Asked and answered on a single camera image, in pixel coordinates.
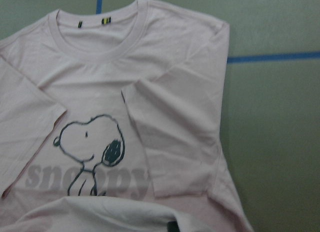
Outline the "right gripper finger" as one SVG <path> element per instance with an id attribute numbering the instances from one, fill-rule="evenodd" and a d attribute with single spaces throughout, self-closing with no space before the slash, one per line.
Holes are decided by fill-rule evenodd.
<path id="1" fill-rule="evenodd" d="M 166 225 L 167 232 L 179 232 L 177 221 L 169 221 Z"/>

